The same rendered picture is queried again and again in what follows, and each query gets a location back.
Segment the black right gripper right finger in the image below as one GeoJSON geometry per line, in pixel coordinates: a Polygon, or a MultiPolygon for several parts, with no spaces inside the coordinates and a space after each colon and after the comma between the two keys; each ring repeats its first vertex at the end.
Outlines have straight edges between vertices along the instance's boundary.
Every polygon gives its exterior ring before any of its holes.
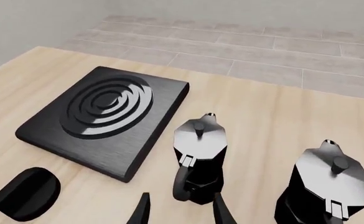
{"type": "Polygon", "coordinates": [[[237,224],[226,206],[221,193],[215,193],[213,200],[213,216],[215,224],[237,224]]]}

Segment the black moka pot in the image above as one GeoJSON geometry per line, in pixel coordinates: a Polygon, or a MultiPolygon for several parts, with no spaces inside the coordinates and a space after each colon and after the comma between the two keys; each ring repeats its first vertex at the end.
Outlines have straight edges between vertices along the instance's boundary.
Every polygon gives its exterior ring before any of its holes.
{"type": "Polygon", "coordinates": [[[211,203],[222,191],[223,162],[228,147],[225,128],[215,113],[190,119],[174,131],[174,152],[179,164],[172,195],[178,201],[211,203]]]}
{"type": "Polygon", "coordinates": [[[276,202],[277,224],[344,224],[364,208],[364,168],[330,139],[306,149],[276,202]]]}

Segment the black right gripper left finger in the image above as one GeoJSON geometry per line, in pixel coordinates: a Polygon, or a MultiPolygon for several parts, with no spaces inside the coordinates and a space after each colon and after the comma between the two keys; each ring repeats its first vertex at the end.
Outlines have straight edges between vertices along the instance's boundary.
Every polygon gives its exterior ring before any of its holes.
{"type": "Polygon", "coordinates": [[[148,224],[151,210],[150,193],[144,192],[126,224],[148,224]]]}

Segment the round black stove knob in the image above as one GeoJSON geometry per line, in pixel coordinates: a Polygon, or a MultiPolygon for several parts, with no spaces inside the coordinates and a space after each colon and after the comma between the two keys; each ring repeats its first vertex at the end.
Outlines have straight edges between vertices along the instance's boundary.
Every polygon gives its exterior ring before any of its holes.
{"type": "Polygon", "coordinates": [[[0,212],[17,222],[44,214],[60,195],[61,183],[51,171],[30,167],[0,190],[0,212]]]}

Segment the flat black stove plate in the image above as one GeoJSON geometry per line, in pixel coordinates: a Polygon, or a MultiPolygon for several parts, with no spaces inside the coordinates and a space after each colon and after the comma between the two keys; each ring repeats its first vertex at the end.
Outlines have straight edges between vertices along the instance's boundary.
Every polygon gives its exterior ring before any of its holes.
{"type": "Polygon", "coordinates": [[[129,182],[189,88],[180,80],[96,67],[22,124],[15,135],[129,182]]]}

